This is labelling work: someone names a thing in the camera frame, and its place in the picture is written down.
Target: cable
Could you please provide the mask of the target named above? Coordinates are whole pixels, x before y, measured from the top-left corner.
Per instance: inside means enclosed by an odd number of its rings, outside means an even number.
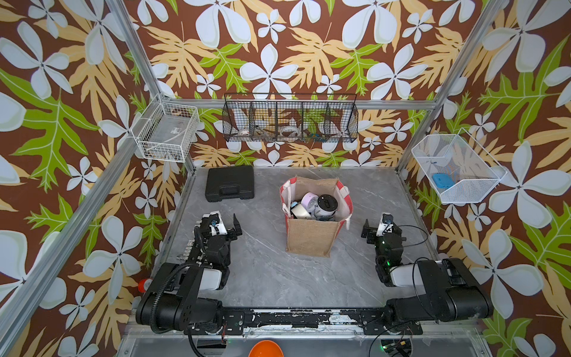
[[[190,343],[190,348],[194,354],[197,355],[197,357],[204,357],[204,355],[198,351],[198,348],[194,344],[194,340],[192,339],[192,327],[190,327],[190,325],[188,325],[188,342]]]
[[[409,320],[409,321],[401,322],[401,323],[398,323],[398,324],[395,324],[395,325],[391,325],[390,327],[387,327],[387,328],[385,328],[384,330],[382,330],[381,333],[378,334],[377,337],[374,338],[373,342],[371,342],[371,345],[369,346],[369,354],[368,354],[368,356],[371,357],[371,349],[373,348],[373,344],[375,343],[375,341],[377,341],[377,338],[379,338],[383,333],[387,332],[388,330],[390,330],[390,329],[392,329],[392,328],[395,328],[395,327],[401,326],[401,325],[405,325],[405,324],[410,323],[410,322],[412,322],[412,321]]]
[[[435,317],[434,317],[430,312],[428,312],[428,310],[424,307],[423,301],[420,299],[419,292],[416,290],[416,284],[415,284],[415,267],[416,267],[417,262],[418,262],[420,259],[431,260],[431,259],[428,259],[428,258],[425,257],[425,256],[421,256],[420,258],[417,258],[414,263],[412,263],[412,286],[415,288],[416,298],[419,300],[420,307],[422,307],[423,310],[424,310],[424,312],[426,312],[426,313],[428,314],[428,316],[430,316],[436,323],[439,323],[438,319],[435,318]]]
[[[165,332],[169,332],[171,331],[170,328],[160,328],[157,324],[156,324],[156,312],[159,308],[159,300],[161,299],[161,297],[164,294],[164,291],[167,290],[168,285],[172,282],[172,280],[175,278],[175,276],[184,268],[186,267],[190,267],[192,265],[192,263],[185,263],[185,264],[180,264],[178,267],[174,268],[173,271],[171,271],[171,273],[167,276],[167,278],[164,280],[163,284],[161,285],[160,289],[156,292],[155,295],[155,300],[152,302],[152,306],[151,306],[151,318],[149,321],[149,326],[151,326],[151,330],[156,333],[156,334],[164,334]]]
[[[200,228],[194,226],[194,240],[198,243],[202,253],[206,253],[206,248],[204,247],[204,241],[202,240],[202,234],[200,233]]]
[[[420,242],[420,243],[415,243],[415,244],[409,244],[409,245],[407,245],[407,246],[403,246],[403,248],[419,246],[419,245],[423,244],[424,242],[426,242],[426,241],[428,240],[428,237],[429,237],[428,233],[427,233],[425,230],[423,230],[422,228],[420,228],[420,227],[411,226],[410,224],[403,224],[402,226],[399,226],[399,228],[400,228],[400,227],[414,227],[414,228],[418,228],[418,229],[421,230],[421,231],[424,233],[424,235],[426,236],[426,238],[424,238],[424,240],[423,240],[422,242]]]

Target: orange bowl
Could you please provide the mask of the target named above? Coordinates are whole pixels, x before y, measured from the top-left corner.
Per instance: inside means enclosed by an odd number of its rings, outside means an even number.
[[[284,353],[274,341],[264,340],[252,348],[248,357],[284,357]]]

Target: black plastic case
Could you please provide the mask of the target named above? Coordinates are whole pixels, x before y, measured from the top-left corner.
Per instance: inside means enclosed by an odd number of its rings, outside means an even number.
[[[228,198],[254,198],[254,168],[232,166],[209,169],[204,195],[208,202]]]

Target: blue object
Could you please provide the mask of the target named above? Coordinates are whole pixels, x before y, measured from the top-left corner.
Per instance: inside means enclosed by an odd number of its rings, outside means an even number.
[[[432,179],[434,180],[436,187],[443,188],[444,190],[454,186],[454,181],[447,174],[434,174],[432,175]]]

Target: floral wallpaper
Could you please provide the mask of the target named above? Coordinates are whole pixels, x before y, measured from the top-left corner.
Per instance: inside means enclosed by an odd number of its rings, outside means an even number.
[[[103,0],[0,0],[0,314],[147,106]],[[133,156],[13,357],[114,355],[184,169]]]
[[[162,93],[431,99],[484,3],[473,0],[137,0],[125,4]],[[197,166],[394,166],[419,113],[360,111],[359,140],[226,143],[222,111],[201,110]],[[291,120],[284,115],[281,120]],[[312,134],[323,131],[315,116]],[[331,128],[344,134],[344,128]]]
[[[416,161],[402,171],[440,254],[490,291],[494,356],[571,353],[571,3],[515,0],[447,99],[432,133],[466,129],[508,173],[478,204],[440,203]]]

